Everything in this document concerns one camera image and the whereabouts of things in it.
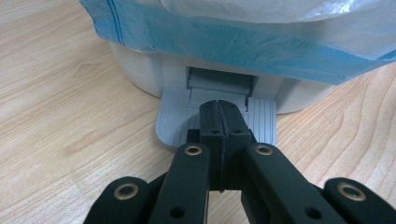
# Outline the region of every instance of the black plastic part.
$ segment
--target black plastic part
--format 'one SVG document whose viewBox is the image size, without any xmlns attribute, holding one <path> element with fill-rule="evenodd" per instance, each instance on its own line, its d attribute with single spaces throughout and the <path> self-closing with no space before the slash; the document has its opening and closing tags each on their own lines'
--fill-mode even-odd
<svg viewBox="0 0 396 224">
<path fill-rule="evenodd" d="M 345 223 L 274 146 L 253 144 L 245 166 L 271 212 L 271 223 Z"/>
<path fill-rule="evenodd" d="M 241 202 L 249 223 L 270 223 L 271 212 L 248 174 L 245 175 Z"/>
<path fill-rule="evenodd" d="M 242 157 L 244 150 L 251 144 L 252 137 L 238 106 L 219 101 L 222 125 L 226 133 L 223 183 L 225 189 L 241 189 Z"/>
<path fill-rule="evenodd" d="M 200 106 L 200 122 L 200 143 L 211 150 L 210 189 L 241 189 L 241 158 L 254 137 L 238 106 L 207 102 Z"/>
<path fill-rule="evenodd" d="M 206 223 L 209 163 L 207 147 L 200 144 L 179 147 L 149 223 Z"/>
<path fill-rule="evenodd" d="M 354 180 L 330 179 L 322 194 L 348 223 L 396 223 L 396 211 L 374 192 Z"/>
<path fill-rule="evenodd" d="M 124 184 L 135 184 L 138 189 L 134 197 L 120 200 L 115 191 Z M 145 223 L 149 213 L 149 185 L 142 179 L 123 177 L 110 183 L 93 204 L 84 223 Z"/>
<path fill-rule="evenodd" d="M 218 103 L 211 101 L 199 107 L 200 143 L 210 148 L 210 190 L 222 191 L 222 170 L 226 135 L 222 128 Z"/>
</svg>

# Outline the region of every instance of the wood grain surface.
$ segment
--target wood grain surface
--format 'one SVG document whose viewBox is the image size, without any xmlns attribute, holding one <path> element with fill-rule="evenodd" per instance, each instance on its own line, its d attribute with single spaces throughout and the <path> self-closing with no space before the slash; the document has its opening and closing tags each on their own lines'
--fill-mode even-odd
<svg viewBox="0 0 396 224">
<path fill-rule="evenodd" d="M 151 181 L 173 154 L 160 99 L 122 73 L 77 1 L 0 2 L 0 223 L 81 223 L 107 184 Z M 277 117 L 277 146 L 314 184 L 345 176 L 396 206 L 396 63 Z M 208 223 L 248 223 L 211 192 Z"/>
</svg>

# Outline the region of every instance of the foot pedal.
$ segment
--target foot pedal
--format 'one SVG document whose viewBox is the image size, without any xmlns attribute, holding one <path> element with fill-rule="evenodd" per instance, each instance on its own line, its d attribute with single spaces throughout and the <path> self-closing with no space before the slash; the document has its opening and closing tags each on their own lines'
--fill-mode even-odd
<svg viewBox="0 0 396 224">
<path fill-rule="evenodd" d="M 199 106 L 223 100 L 238 106 L 258 142 L 276 144 L 276 103 L 248 97 L 249 76 L 191 69 L 187 89 L 165 88 L 155 130 L 160 141 L 176 150 L 186 143 L 188 129 L 200 129 Z"/>
</svg>

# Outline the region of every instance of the screw hole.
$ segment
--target screw hole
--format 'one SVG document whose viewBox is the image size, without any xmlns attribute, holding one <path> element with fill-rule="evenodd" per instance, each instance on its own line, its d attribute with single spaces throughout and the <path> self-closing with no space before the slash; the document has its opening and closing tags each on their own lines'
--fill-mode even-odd
<svg viewBox="0 0 396 224">
<path fill-rule="evenodd" d="M 187 147 L 184 152 L 190 156 L 196 156 L 201 154 L 202 149 L 200 147 Z"/>
<path fill-rule="evenodd" d="M 337 189 L 338 192 L 340 192 L 344 197 L 352 201 L 362 202 L 366 200 L 366 195 L 364 192 L 351 184 L 341 182 L 338 184 Z"/>
<path fill-rule="evenodd" d="M 269 147 L 257 147 L 256 151 L 264 156 L 269 156 L 274 153 L 274 151 Z"/>
<path fill-rule="evenodd" d="M 169 212 L 169 215 L 172 218 L 182 218 L 184 217 L 186 214 L 184 212 L 184 209 L 180 206 L 174 207 L 171 209 L 171 211 Z"/>
<path fill-rule="evenodd" d="M 309 216 L 313 219 L 321 219 L 321 213 L 316 208 L 307 207 L 307 208 L 305 208 L 305 213 L 307 216 Z"/>
<path fill-rule="evenodd" d="M 128 200 L 133 198 L 138 191 L 139 187 L 134 183 L 123 184 L 114 190 L 114 197 L 118 200 Z"/>
</svg>

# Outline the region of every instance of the trash bag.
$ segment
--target trash bag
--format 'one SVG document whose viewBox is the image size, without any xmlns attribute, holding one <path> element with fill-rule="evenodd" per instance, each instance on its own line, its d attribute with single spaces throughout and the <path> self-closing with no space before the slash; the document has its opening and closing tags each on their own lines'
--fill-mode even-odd
<svg viewBox="0 0 396 224">
<path fill-rule="evenodd" d="M 264 23 L 321 21 L 388 0 L 161 0 L 171 13 Z"/>
<path fill-rule="evenodd" d="M 221 6 L 229 2 L 259 1 L 81 0 L 99 36 L 144 52 L 333 85 L 396 61 L 396 1 L 263 0 L 266 8 L 249 8 L 262 15 L 251 17 L 244 16 L 248 8 Z M 202 14 L 202 7 L 189 11 L 194 4 L 214 7 Z M 271 7 L 274 17 L 265 19 Z M 233 18 L 227 8 L 234 8 Z"/>
</svg>

